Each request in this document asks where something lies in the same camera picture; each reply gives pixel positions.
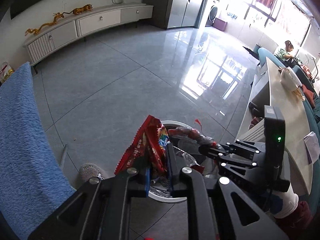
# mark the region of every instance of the refrigerator door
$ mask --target refrigerator door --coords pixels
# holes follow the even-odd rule
[[[195,26],[202,0],[187,0],[182,27]]]
[[[168,28],[181,27],[188,0],[173,0]]]

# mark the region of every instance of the red food packaging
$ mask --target red food packaging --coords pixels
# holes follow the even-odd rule
[[[132,167],[136,158],[149,154],[154,170],[159,175],[166,173],[165,151],[160,147],[158,141],[158,131],[161,129],[161,121],[149,115],[138,129],[131,145],[124,152],[115,170],[115,175],[120,171]]]

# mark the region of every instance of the seated person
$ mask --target seated person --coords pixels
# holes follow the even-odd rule
[[[293,68],[295,65],[300,65],[300,60],[297,56],[293,56],[290,52],[293,51],[293,45],[291,41],[286,41],[284,46],[278,46],[274,55],[281,61],[286,67]]]

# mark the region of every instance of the refrigerator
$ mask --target refrigerator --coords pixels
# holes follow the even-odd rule
[[[142,1],[153,5],[151,24],[163,29],[195,26],[202,3],[202,0]]]

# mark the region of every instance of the cabinet leg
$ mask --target cabinet leg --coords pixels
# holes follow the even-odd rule
[[[36,74],[38,73],[38,70],[36,68],[36,65],[33,66],[33,69],[35,70]]]

